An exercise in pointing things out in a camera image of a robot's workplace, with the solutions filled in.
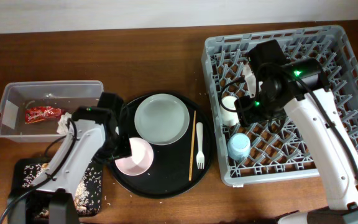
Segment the light blue plastic cup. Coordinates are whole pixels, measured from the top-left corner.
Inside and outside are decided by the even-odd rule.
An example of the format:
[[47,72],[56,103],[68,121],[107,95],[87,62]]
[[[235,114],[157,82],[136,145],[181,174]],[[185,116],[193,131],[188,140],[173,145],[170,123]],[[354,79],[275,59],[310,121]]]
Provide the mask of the light blue plastic cup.
[[248,157],[250,149],[250,139],[244,133],[236,133],[232,135],[227,143],[228,155],[235,161],[242,161]]

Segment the cream plastic cup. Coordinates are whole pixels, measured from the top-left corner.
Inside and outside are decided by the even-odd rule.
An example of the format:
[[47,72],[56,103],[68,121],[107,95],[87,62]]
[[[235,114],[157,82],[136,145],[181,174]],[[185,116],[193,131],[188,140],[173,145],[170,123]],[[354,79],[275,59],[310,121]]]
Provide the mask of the cream plastic cup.
[[234,126],[239,122],[239,118],[234,110],[236,109],[234,102],[237,100],[235,96],[225,96],[222,98],[220,106],[222,122],[225,126]]

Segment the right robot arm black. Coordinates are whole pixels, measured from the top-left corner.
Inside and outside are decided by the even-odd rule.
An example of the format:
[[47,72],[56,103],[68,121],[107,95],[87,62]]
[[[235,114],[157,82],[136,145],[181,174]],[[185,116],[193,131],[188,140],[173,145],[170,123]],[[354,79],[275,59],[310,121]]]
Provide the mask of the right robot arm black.
[[345,130],[334,94],[314,58],[290,62],[279,43],[257,44],[247,53],[255,93],[234,103],[243,127],[290,118],[314,160],[327,207],[293,212],[277,223],[358,223],[358,154]]

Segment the single wooden chopstick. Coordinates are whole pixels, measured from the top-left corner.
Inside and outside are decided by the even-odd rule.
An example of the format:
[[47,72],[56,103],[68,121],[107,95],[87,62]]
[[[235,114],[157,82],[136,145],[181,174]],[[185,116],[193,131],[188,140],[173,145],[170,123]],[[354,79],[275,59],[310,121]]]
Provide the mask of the single wooden chopstick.
[[191,132],[191,150],[190,150],[190,165],[189,165],[189,175],[188,181],[192,180],[193,173],[193,155],[194,155],[194,145],[195,145],[195,132],[196,132],[196,110],[193,113],[193,124],[192,124],[192,132]]

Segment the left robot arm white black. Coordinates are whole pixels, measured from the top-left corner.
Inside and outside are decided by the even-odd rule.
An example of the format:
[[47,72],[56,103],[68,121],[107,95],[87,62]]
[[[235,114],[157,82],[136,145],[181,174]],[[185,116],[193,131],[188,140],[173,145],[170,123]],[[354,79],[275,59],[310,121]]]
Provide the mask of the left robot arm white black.
[[124,120],[129,109],[114,93],[103,92],[96,106],[81,106],[68,119],[68,134],[48,166],[28,188],[14,189],[0,223],[35,223],[46,199],[48,223],[79,223],[75,193],[90,161],[108,165],[132,155]]

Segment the pink bowl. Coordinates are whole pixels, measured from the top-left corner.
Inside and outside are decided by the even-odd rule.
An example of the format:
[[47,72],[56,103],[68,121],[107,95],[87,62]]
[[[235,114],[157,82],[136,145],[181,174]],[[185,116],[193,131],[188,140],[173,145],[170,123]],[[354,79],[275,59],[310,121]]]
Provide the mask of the pink bowl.
[[115,165],[125,175],[141,175],[151,167],[154,151],[152,146],[142,138],[130,138],[129,141],[132,155],[116,160]]

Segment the food scraps and rice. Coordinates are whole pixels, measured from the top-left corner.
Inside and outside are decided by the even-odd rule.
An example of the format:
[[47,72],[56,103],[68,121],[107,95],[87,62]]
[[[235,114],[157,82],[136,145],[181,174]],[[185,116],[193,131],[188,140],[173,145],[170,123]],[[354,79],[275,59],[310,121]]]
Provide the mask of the food scraps and rice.
[[[29,187],[47,167],[47,163],[25,165],[22,171],[23,181],[19,185],[24,188]],[[75,193],[74,204],[79,217],[92,217],[99,213],[102,201],[102,181],[102,165],[90,162]]]

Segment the white paper napkin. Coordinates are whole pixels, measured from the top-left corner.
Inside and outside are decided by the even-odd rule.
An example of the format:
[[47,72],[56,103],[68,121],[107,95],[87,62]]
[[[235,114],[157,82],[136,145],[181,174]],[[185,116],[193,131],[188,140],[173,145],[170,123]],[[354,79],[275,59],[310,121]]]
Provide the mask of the white paper napkin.
[[57,128],[57,133],[61,134],[61,135],[66,135],[69,132],[69,127],[68,127],[68,119],[71,118],[71,114],[70,113],[65,113],[63,115],[61,115],[59,121],[58,121],[58,128]]

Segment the light grey round plate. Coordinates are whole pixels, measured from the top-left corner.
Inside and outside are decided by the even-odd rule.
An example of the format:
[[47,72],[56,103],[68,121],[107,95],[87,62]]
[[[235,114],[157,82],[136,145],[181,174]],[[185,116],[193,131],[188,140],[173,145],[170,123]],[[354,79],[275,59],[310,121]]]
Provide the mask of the light grey round plate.
[[147,142],[165,146],[185,135],[190,124],[186,104],[178,97],[159,93],[148,96],[137,107],[134,125],[139,136]]

